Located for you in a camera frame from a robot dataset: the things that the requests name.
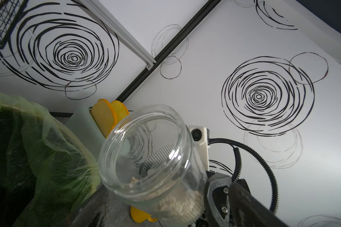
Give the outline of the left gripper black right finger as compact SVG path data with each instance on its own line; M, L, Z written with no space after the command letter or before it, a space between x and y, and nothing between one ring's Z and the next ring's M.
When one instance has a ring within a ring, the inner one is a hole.
M230 210L237 227L286 227L238 183L229 187Z

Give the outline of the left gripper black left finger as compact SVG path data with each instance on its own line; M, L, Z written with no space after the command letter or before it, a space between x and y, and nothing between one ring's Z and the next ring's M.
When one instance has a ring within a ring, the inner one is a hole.
M65 216L57 222L57 227L87 227L95 217L105 208L109 201L110 191L101 184L82 205L77 207L74 212Z

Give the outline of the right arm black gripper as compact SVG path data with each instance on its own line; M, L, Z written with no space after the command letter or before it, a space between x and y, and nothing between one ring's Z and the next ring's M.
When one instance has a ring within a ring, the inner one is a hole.
M228 175L220 173L207 173L208 179L204 188L205 214L207 227L236 227L233 222L230 207L229 187L238 183L250 193L247 182L244 179L232 182Z

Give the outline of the beige lidded oatmeal jar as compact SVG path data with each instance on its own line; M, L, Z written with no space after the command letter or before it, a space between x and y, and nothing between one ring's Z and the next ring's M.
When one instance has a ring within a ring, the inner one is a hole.
M143 107L124 118L98 163L106 188L166 225L191 225L205 210L206 170L190 130L169 106Z

